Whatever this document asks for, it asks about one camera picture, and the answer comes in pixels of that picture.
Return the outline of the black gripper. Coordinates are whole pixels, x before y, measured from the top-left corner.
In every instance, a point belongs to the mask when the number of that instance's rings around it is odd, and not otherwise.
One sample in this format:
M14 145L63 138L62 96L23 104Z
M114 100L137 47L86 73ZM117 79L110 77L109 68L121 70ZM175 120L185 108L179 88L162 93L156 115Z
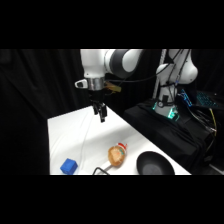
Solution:
M89 98L90 102L93 104L94 114L100 114L101 123L105 122L105 118L107 117L107 107L104 104L105 91L89 91Z

